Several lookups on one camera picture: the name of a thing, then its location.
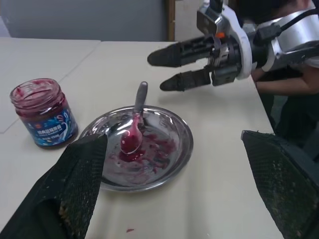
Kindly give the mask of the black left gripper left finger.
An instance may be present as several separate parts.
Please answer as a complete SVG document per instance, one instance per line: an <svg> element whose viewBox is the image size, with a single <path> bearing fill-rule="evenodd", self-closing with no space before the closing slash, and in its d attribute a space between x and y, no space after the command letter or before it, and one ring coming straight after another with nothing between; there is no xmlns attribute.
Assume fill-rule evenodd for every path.
<svg viewBox="0 0 319 239"><path fill-rule="evenodd" d="M0 233L2 239L83 239L99 194L108 138L69 144Z"/></svg>

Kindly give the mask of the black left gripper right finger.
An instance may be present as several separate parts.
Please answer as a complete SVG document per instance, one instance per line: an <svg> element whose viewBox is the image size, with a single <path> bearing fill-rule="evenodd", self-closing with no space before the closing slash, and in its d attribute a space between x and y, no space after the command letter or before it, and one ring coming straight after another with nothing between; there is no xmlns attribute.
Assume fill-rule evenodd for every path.
<svg viewBox="0 0 319 239"><path fill-rule="evenodd" d="M319 237L319 164L267 133L244 130L241 140L256 187L285 239Z"/></svg>

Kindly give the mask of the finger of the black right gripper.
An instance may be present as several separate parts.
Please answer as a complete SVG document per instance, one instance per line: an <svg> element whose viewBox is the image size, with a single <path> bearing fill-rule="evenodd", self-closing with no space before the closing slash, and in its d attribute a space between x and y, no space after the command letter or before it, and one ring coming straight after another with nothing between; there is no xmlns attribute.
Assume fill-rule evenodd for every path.
<svg viewBox="0 0 319 239"><path fill-rule="evenodd" d="M213 35L201 36L190 40L177 42L152 52L147 57L151 66L177 68L208 58L215 47L216 38Z"/></svg>
<svg viewBox="0 0 319 239"><path fill-rule="evenodd" d="M179 73L163 81L159 88L165 92L184 92L197 87L210 85L212 81L209 74L210 72L205 68Z"/></svg>

